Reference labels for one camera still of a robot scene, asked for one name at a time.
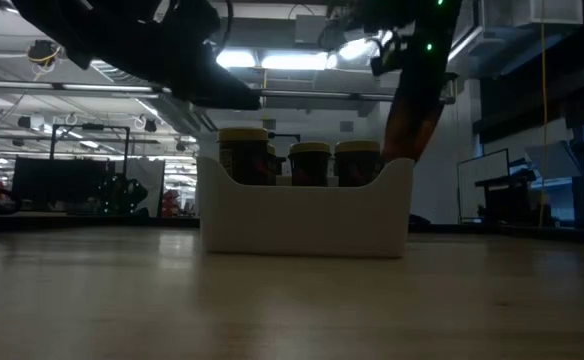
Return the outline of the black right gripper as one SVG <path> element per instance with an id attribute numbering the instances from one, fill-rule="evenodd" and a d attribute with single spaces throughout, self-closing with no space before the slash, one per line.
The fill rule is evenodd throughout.
<path id="1" fill-rule="evenodd" d="M 431 105 L 448 103 L 445 93 L 458 74 L 448 72 L 448 53 L 462 0 L 356 0 L 331 7 L 331 49 L 343 55 L 389 55 L 405 51 L 412 41 L 427 52 L 404 57 L 394 101 Z"/>

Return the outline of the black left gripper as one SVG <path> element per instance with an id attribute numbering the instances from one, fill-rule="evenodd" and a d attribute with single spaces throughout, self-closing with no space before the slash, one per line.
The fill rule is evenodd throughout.
<path id="1" fill-rule="evenodd" d="M 191 103 L 216 109 L 260 109 L 260 97 L 216 62 L 205 43 L 220 27 L 207 1 L 81 1 L 79 38 L 90 57 L 165 85 Z"/>

